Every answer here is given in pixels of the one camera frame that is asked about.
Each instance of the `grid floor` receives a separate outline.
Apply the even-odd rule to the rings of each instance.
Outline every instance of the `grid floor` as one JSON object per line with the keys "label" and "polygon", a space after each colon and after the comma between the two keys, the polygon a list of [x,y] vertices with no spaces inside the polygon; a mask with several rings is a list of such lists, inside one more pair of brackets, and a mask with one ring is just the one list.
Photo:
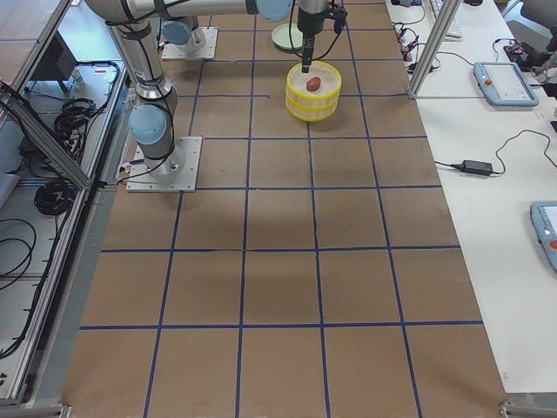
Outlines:
{"label": "grid floor", "polygon": [[[165,63],[198,190],[118,190],[63,402],[76,417],[496,417],[505,394],[383,3],[346,2],[339,108],[284,106],[295,57],[212,17]],[[324,48],[332,32],[323,33]]]}

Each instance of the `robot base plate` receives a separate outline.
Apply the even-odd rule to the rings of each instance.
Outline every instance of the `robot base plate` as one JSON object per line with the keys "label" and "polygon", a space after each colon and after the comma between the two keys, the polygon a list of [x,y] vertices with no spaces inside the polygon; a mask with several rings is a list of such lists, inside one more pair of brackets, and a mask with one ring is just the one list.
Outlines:
{"label": "robot base plate", "polygon": [[[135,179],[129,179],[126,190],[128,192],[195,192],[198,180],[199,157],[201,155],[201,137],[182,137],[176,141],[176,147],[180,148],[185,155],[185,166],[176,176],[168,179],[153,177],[144,174]],[[136,150],[134,159],[143,158],[143,153]],[[130,176],[143,174],[147,171],[145,165],[134,165]]]}
{"label": "robot base plate", "polygon": [[215,58],[215,50],[217,49],[218,28],[201,28],[205,34],[205,45],[194,52],[186,52],[180,50],[175,44],[167,44],[164,46],[164,61],[187,61],[195,59],[213,59]]}

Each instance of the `green plate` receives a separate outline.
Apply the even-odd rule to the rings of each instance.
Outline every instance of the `green plate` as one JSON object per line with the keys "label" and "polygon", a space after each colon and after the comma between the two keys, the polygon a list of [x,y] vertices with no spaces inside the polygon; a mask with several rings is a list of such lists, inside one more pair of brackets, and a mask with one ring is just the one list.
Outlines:
{"label": "green plate", "polygon": [[[292,51],[292,45],[290,44],[288,35],[288,26],[289,24],[277,26],[272,30],[271,38],[272,42],[281,50]],[[294,50],[300,50],[302,48],[302,32],[298,30],[296,24],[292,24],[292,43],[294,44]]]}

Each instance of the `yellow bowl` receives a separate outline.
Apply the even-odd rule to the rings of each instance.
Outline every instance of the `yellow bowl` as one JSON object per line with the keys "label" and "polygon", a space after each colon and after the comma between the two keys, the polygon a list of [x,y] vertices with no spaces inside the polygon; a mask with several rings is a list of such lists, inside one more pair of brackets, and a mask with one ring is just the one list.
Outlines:
{"label": "yellow bowl", "polygon": [[[301,67],[294,65],[286,77],[286,109],[305,122],[319,122],[336,110],[342,77],[336,68],[321,61],[314,61],[307,74]],[[305,83],[314,77],[321,78],[321,86],[317,91],[308,91]]]}

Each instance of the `white table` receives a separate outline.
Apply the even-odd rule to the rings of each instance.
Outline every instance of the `white table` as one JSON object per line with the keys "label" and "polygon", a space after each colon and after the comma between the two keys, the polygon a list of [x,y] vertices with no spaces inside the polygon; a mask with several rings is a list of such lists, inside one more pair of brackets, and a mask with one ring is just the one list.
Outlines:
{"label": "white table", "polygon": [[[411,22],[421,9],[387,6],[393,21]],[[444,42],[471,62],[494,61],[492,42],[511,37],[492,0],[477,8],[462,4],[456,16],[461,42]],[[411,25],[426,40],[433,19]],[[457,57],[440,56],[442,68],[419,92],[419,111],[436,160],[492,162],[505,141],[523,129],[552,139],[557,160],[557,102],[542,89],[531,110],[497,110],[481,98],[472,67]],[[501,379],[508,393],[557,392],[557,273],[548,265],[529,217],[534,201],[557,200],[557,169],[543,156],[547,140],[530,133],[501,153],[507,173],[480,179],[439,169],[447,203],[470,272]]]}

